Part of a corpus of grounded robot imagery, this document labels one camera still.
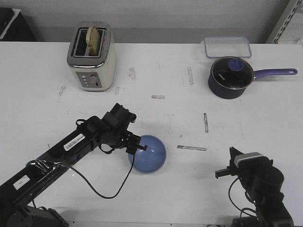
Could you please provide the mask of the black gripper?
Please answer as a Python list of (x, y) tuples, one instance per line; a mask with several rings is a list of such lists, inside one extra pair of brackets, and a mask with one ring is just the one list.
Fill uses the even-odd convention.
[(218, 179), (223, 176), (231, 175), (238, 176), (242, 179), (242, 183), (245, 187), (265, 187), (274, 186), (275, 182), (272, 181), (270, 171), (273, 168), (273, 161), (268, 157), (263, 156), (256, 159), (251, 159), (240, 163), (240, 167), (235, 165), (235, 157), (238, 155), (244, 155), (241, 151), (235, 147), (229, 148), (230, 152), (230, 165), (225, 169), (215, 171), (215, 177)]
[(99, 148), (108, 145), (111, 149), (127, 148), (126, 153), (135, 155), (137, 150), (146, 150), (147, 145), (140, 145), (141, 137), (129, 132), (130, 123), (122, 119), (122, 105), (116, 103), (111, 111), (101, 119), (105, 124), (105, 131), (101, 133)]

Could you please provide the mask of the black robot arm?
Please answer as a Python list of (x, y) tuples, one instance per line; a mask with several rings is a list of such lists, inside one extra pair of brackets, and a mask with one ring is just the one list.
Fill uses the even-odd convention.
[(240, 217), (232, 221), (232, 227), (293, 227), (294, 222), (283, 204), (284, 182), (282, 172), (273, 166), (273, 160), (258, 153), (242, 153), (230, 147), (230, 164), (215, 172), (215, 177), (237, 176), (245, 196), (254, 204), (254, 215), (243, 216), (248, 208), (238, 209)]
[(0, 225), (2, 227), (67, 227), (69, 224), (54, 209), (29, 205), (40, 193), (72, 168), (89, 152), (103, 144), (107, 154), (126, 148), (135, 155), (141, 137), (128, 131), (136, 114), (116, 103), (103, 118), (78, 119), (77, 128), (37, 159), (29, 161), (0, 187)]

